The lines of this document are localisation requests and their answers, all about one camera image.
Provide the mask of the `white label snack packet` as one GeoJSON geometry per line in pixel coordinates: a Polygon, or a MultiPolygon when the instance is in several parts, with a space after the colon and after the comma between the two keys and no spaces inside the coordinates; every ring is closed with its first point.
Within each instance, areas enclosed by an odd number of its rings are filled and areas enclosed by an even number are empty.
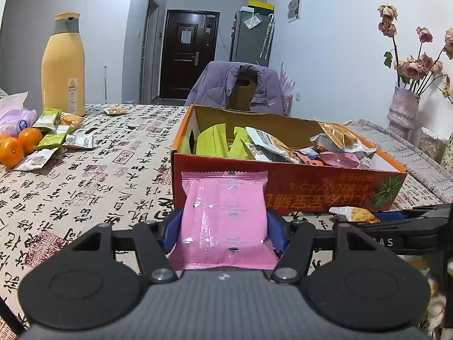
{"type": "Polygon", "coordinates": [[[380,219],[373,213],[359,207],[331,207],[329,213],[341,221],[351,223],[380,223],[380,219]]]}

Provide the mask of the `pink snack packet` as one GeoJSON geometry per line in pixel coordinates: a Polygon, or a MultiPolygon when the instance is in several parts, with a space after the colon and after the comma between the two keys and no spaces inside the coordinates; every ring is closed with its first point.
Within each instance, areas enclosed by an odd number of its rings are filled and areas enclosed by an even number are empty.
{"type": "Polygon", "coordinates": [[[369,167],[361,162],[356,155],[351,153],[323,152],[318,154],[318,159],[330,167],[347,169],[368,170],[369,167]]]}
{"type": "Polygon", "coordinates": [[[186,194],[170,263],[176,270],[272,269],[264,191],[267,172],[183,172],[186,194]]]}

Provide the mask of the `colourful red snack bag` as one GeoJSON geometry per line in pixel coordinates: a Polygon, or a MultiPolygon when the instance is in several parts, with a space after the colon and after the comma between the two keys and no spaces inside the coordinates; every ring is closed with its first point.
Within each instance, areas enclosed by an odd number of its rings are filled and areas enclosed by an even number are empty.
{"type": "Polygon", "coordinates": [[[295,150],[294,154],[297,156],[301,164],[309,166],[325,166],[326,164],[319,158],[319,154],[312,148],[303,148],[295,150]]]}

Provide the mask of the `golden biscuit snack packet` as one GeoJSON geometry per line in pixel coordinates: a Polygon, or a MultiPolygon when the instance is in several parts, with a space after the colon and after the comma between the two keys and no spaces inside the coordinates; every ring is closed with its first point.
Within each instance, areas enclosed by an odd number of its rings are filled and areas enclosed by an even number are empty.
{"type": "Polygon", "coordinates": [[[319,122],[321,133],[310,138],[318,152],[354,154],[359,160],[372,158],[375,148],[368,147],[349,129],[339,124],[319,122]]]}

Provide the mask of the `green snack bar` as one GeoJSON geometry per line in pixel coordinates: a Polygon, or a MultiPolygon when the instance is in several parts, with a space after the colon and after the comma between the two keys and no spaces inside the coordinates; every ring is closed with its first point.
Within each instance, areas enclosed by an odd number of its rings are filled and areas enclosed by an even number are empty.
{"type": "Polygon", "coordinates": [[[229,150],[231,159],[255,160],[262,152],[252,142],[247,130],[244,127],[235,127],[233,131],[234,140],[229,150]]]}
{"type": "Polygon", "coordinates": [[[227,143],[225,124],[216,124],[200,133],[196,139],[197,156],[228,158],[229,148],[227,143]]]}

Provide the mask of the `white biscuit snack packet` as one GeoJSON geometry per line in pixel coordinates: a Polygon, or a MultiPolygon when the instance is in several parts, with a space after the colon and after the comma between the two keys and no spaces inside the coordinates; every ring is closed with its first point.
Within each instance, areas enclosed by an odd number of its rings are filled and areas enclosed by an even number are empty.
{"type": "Polygon", "coordinates": [[[269,163],[301,164],[297,155],[273,135],[265,131],[245,127],[249,141],[244,141],[246,152],[257,161],[269,163]]]}

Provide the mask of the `calligraphy tablecloth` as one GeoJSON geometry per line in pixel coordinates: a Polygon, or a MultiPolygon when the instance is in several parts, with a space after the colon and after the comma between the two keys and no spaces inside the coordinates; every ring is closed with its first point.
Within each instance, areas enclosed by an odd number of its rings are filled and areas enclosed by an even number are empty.
{"type": "Polygon", "coordinates": [[[87,107],[78,132],[95,148],[64,150],[41,170],[1,170],[1,298],[21,323],[23,278],[99,224],[126,230],[173,209],[170,155],[185,107],[87,107]]]}

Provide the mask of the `pink textured vase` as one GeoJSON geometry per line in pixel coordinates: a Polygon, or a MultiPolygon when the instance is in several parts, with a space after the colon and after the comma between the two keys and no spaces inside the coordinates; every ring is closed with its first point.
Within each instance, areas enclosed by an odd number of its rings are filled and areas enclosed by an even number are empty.
{"type": "Polygon", "coordinates": [[[419,98],[410,90],[395,87],[388,109],[388,129],[407,140],[414,129],[418,114],[419,98]]]}

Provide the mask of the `green white snack pile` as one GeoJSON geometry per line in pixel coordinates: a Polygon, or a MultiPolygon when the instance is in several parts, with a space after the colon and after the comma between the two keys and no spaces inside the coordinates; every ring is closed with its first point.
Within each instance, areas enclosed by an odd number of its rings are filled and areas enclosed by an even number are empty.
{"type": "Polygon", "coordinates": [[[74,134],[84,118],[47,107],[31,128],[38,128],[43,138],[32,154],[25,155],[13,170],[29,172],[40,170],[51,158],[63,149],[93,150],[95,140],[92,134],[74,134]]]}

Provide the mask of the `wooden chair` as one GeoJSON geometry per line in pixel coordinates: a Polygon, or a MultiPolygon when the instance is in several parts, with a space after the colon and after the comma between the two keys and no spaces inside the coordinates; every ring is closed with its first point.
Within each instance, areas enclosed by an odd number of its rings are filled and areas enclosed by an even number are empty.
{"type": "Polygon", "coordinates": [[[232,93],[229,96],[227,108],[235,111],[249,111],[249,104],[257,89],[255,74],[241,73],[236,79],[232,93]]]}

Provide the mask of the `purple jacket on chair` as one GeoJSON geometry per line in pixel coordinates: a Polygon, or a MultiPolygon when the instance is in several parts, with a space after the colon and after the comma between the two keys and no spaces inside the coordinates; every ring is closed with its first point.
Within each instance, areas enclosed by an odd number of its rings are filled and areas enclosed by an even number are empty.
{"type": "Polygon", "coordinates": [[[210,62],[192,87],[185,105],[289,114],[276,71],[232,61],[210,62]]]}

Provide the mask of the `yellow thermos bottle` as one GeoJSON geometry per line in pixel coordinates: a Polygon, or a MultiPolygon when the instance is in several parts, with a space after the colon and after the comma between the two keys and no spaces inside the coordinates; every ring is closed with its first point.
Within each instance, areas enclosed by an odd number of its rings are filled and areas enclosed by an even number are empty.
{"type": "Polygon", "coordinates": [[[54,31],[41,60],[41,94],[44,107],[83,117],[85,57],[79,17],[77,12],[55,15],[54,31]]]}

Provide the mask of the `dark entrance door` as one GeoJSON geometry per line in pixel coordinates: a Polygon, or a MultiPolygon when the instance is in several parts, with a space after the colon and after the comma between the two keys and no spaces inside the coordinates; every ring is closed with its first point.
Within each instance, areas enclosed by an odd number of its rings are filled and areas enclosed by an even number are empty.
{"type": "Polygon", "coordinates": [[[219,20],[218,12],[167,11],[160,98],[187,99],[199,76],[215,59],[219,20]]]}

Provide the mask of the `grey refrigerator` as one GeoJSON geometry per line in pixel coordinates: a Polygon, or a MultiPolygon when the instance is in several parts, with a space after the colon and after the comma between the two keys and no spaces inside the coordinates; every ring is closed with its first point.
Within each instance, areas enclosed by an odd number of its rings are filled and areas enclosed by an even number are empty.
{"type": "Polygon", "coordinates": [[[273,12],[237,11],[233,21],[230,61],[269,66],[275,29],[273,12]]]}

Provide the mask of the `wall electrical panel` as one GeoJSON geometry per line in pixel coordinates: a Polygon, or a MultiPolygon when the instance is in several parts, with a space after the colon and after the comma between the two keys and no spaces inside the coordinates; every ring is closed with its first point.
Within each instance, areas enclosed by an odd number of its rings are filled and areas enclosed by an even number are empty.
{"type": "Polygon", "coordinates": [[[287,20],[288,23],[294,22],[301,17],[302,0],[290,0],[288,3],[287,20]]]}

